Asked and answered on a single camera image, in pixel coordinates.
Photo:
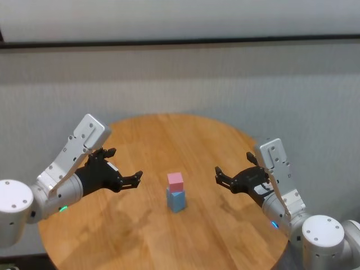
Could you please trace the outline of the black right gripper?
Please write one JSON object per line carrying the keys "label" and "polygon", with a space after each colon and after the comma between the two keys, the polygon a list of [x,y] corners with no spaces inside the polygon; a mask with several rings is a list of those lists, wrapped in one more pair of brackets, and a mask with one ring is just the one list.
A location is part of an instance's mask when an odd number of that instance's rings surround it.
{"label": "black right gripper", "polygon": [[257,158],[251,152],[246,153],[246,158],[254,164],[254,167],[247,168],[231,178],[225,175],[221,168],[215,167],[215,181],[218,185],[227,188],[233,194],[245,193],[262,207],[265,198],[271,195],[274,190],[270,183],[269,176],[258,164]]}

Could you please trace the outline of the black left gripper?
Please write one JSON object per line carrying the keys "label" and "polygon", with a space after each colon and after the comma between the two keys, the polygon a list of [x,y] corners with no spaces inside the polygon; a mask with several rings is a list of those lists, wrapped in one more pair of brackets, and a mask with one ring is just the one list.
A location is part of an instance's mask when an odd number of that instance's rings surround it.
{"label": "black left gripper", "polygon": [[130,176],[122,176],[118,169],[114,169],[107,160],[115,153],[116,148],[100,148],[90,154],[87,162],[75,171],[75,175],[82,184],[83,197],[102,188],[119,192],[138,187],[143,171],[140,170]]}

